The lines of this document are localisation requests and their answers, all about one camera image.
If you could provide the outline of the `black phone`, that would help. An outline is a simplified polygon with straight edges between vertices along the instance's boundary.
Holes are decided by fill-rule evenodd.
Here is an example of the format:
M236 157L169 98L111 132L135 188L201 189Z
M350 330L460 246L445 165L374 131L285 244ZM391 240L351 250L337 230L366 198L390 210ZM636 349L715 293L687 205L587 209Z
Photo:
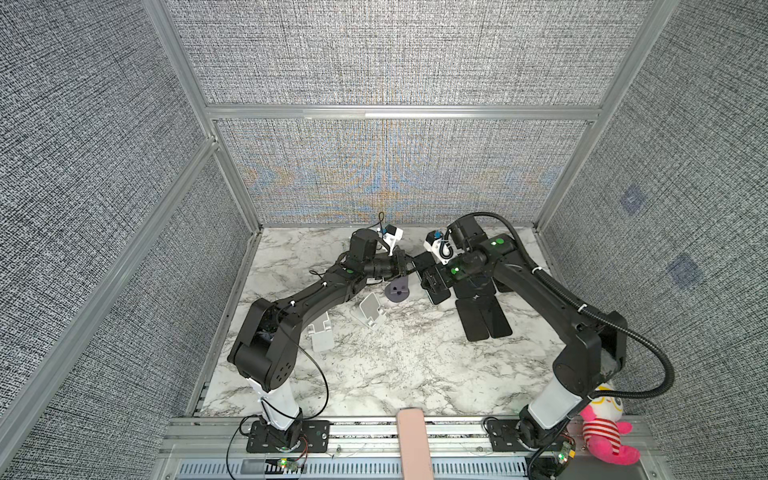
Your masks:
M490 337L484 319L485 298L457 299L455 305L466 339L469 342L478 342Z
M433 305L439 305L451 296L450 287L445 283L438 263L430 252L423 252L413 259L421 288L427 293Z
M491 338L511 336L513 331L496 296L478 299L480 313Z
M494 296L496 287L492 278L473 276L458 281L453 286L457 299L474 299L476 297Z

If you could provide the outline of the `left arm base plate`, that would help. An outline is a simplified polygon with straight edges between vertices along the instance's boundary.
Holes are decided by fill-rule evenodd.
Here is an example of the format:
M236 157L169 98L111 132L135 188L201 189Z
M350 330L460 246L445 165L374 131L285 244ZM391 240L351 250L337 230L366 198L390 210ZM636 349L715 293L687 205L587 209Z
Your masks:
M247 453L287 453L298 455L307 453L326 453L330 438L329 421L311 420L279 430L263 421L250 423Z

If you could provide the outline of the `purple round phone stand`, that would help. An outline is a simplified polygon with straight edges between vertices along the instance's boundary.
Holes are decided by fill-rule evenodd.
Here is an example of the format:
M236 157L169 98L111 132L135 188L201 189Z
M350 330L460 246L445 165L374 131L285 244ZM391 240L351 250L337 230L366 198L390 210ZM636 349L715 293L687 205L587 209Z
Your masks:
M392 280L384 290L386 298L393 303L401 303L410 296L409 278L407 276Z

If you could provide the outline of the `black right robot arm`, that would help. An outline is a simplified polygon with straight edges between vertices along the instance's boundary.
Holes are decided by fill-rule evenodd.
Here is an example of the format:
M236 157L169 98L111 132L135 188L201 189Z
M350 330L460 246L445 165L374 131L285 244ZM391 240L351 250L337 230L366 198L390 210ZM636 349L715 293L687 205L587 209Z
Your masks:
M506 290L528 303L560 338L563 349L552 364L552 380L519 414L518 437L528 449L550 445L623 366L626 320L618 313L590 312L532 260L514 234L464 236L450 260L442 262L426 252L415 265L434 304L455 295L468 340L510 335L496 298Z

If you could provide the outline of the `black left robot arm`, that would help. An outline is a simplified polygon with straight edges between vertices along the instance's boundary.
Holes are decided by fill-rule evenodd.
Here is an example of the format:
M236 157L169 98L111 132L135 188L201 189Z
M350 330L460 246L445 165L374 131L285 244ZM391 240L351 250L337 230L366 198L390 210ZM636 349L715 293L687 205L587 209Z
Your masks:
M304 330L331 308L353 299L370 279L390 281L410 275L413 262L400 248L393 255L375 254L361 262L350 260L344 252L302 291L276 301L261 298L250 305L227 361L255 384L261 404L258 416L279 446L297 447L302 423L313 418L296 404L289 385L303 351Z

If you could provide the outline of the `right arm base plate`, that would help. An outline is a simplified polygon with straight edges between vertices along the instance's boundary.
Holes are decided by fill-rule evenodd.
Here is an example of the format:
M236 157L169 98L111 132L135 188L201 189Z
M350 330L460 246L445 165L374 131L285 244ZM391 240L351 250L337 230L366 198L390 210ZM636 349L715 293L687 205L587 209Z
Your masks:
M485 431L495 453L534 452L520 437L518 419L500 419L495 416L485 417L481 427Z

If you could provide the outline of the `white front phone stand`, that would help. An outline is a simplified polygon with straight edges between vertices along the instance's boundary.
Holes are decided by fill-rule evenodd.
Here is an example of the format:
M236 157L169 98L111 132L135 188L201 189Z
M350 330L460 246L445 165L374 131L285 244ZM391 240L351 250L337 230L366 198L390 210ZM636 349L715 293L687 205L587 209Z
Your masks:
M380 303L379 297L369 293L352 310L352 317L367 328L374 328L386 315Z

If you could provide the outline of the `white folding phone stand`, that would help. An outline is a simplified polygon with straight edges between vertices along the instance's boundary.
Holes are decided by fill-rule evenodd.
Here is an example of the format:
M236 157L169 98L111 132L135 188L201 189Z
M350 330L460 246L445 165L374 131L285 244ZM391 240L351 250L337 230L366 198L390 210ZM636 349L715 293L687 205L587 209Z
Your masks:
M335 337L332 323L327 312L312 321L307 327L312 349L316 353L332 350L335 347Z

